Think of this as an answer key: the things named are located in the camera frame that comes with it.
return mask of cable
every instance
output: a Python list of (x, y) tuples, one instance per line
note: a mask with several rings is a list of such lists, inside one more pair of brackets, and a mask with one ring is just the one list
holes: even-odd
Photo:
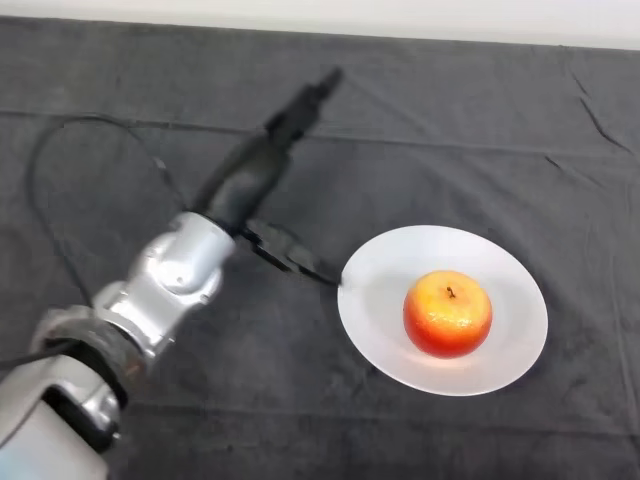
[(165, 163), (160, 160), (156, 155), (151, 152), (151, 149), (148, 147), (147, 143), (144, 139), (133, 130), (133, 125), (128, 125), (126, 122), (119, 120), (115, 117), (109, 115), (103, 115), (98, 113), (84, 113), (78, 115), (68, 115), (59, 119), (56, 119), (49, 125), (37, 138), (33, 149), (29, 153), (27, 158), (27, 168), (24, 177), (24, 188), (27, 194), (27, 202), (28, 206), (33, 212), (36, 220), (42, 227), (51, 247), (53, 248), (54, 253), (62, 263), (63, 268), (65, 269), (69, 279), (72, 281), (74, 286), (78, 289), (80, 294), (82, 295), (82, 299), (84, 303), (91, 307), (92, 306), (92, 297), (89, 293), (89, 289), (87, 288), (85, 282), (82, 279), (82, 276), (78, 272), (78, 269), (74, 265), (73, 261), (69, 258), (67, 253), (65, 252), (61, 242), (58, 240), (53, 227), (51, 226), (51, 222), (47, 218), (45, 212), (40, 208), (36, 199), (36, 189), (35, 189), (35, 175), (36, 168), (38, 166), (38, 161), (42, 158), (42, 152), (49, 144), (49, 141), (65, 126), (72, 123), (84, 123), (84, 122), (96, 122), (96, 123), (105, 123), (107, 125), (111, 125), (117, 127), (129, 137), (133, 138), (138, 145), (142, 148), (145, 155), (149, 160), (151, 160), (153, 166), (156, 168), (158, 173), (160, 174), (160, 180), (164, 183), (167, 189), (171, 192), (171, 195), (180, 210), (186, 209), (186, 202), (184, 197), (178, 190), (171, 177), (169, 170)]
[(11, 370), (13, 368), (19, 367), (20, 365), (24, 365), (26, 363), (37, 362), (38, 360), (42, 360), (44, 358), (55, 357), (56, 355), (61, 355), (67, 352), (71, 347), (76, 345), (78, 342), (74, 340), (68, 340), (54, 347), (49, 347), (46, 350), (42, 350), (37, 353), (31, 353), (29, 355), (23, 355), (21, 357), (10, 358), (8, 360), (0, 360), (0, 371), (2, 370)]

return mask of gray tablecloth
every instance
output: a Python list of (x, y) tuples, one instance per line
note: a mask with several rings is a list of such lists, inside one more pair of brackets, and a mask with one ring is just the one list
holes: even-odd
[[(128, 410), (115, 478), (640, 478), (637, 53), (2, 19), (2, 357), (79, 301), (22, 188), (51, 115), (139, 121), (192, 197), (334, 64), (347, 81), (261, 217), (338, 264), (395, 227), (482, 235), (542, 289), (542, 356), (495, 393), (411, 390), (351, 345), (335, 291), (241, 249)], [(41, 203), (95, 291), (175, 209), (109, 127), (69, 127), (47, 153)]]

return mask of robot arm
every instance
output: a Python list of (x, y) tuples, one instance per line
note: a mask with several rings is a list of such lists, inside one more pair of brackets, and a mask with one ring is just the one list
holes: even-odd
[(65, 351), (16, 368), (0, 384), (0, 478), (107, 477), (100, 453), (117, 440), (131, 392), (173, 342), (182, 320), (220, 289), (222, 266), (238, 236), (278, 268), (339, 283), (336, 272), (295, 237), (251, 217), (340, 78), (336, 70), (305, 87), (232, 152), (191, 211), (141, 252), (126, 281), (104, 287), (92, 308), (48, 312), (31, 350)]

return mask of red apple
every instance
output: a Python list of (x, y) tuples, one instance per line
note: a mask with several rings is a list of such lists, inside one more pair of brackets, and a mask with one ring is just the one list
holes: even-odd
[(436, 271), (420, 278), (404, 301), (404, 328), (422, 351), (442, 358), (474, 351), (489, 334), (491, 301), (472, 278)]

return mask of white wall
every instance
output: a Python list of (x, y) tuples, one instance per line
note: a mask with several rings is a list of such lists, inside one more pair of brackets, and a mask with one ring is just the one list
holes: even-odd
[(640, 50), (640, 0), (0, 0), (0, 14)]

